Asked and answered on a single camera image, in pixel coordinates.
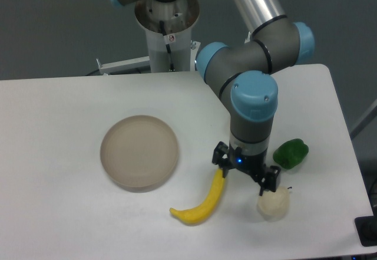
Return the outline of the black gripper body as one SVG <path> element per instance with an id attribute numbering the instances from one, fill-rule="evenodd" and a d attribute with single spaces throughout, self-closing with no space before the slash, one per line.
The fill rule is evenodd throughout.
<path id="1" fill-rule="evenodd" d="M 266 175 L 266 153 L 267 150 L 256 155 L 246 155 L 230 146 L 228 167 L 247 174 L 254 181 L 262 181 Z"/>

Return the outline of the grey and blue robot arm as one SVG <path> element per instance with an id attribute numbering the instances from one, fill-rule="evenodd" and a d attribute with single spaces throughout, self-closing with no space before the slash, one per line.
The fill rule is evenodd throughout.
<path id="1" fill-rule="evenodd" d="M 221 42 L 203 47 L 191 59 L 191 29 L 199 18 L 197 0 L 110 0 L 134 4 L 145 31 L 150 70 L 187 71 L 195 66 L 230 113 L 229 143 L 219 143 L 212 162 L 226 175 L 237 169 L 261 191 L 275 192 L 280 168 L 265 163 L 278 87 L 273 73 L 312 56 L 315 40 L 302 22 L 292 23 L 277 0 L 234 0 L 251 38 L 240 47 Z"/>

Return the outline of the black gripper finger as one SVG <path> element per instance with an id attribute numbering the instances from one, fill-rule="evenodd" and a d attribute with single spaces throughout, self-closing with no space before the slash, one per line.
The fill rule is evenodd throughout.
<path id="1" fill-rule="evenodd" d="M 281 168 L 279 166 L 260 167 L 253 174 L 253 180 L 260 186 L 259 195 L 262 196 L 264 191 L 275 192 L 277 190 L 277 180 L 280 175 Z"/>
<path id="2" fill-rule="evenodd" d="M 222 171 L 222 177 L 226 178 L 230 170 L 229 158 L 228 158 L 229 148 L 228 146 L 220 141 L 214 148 L 212 163 L 217 165 Z"/>

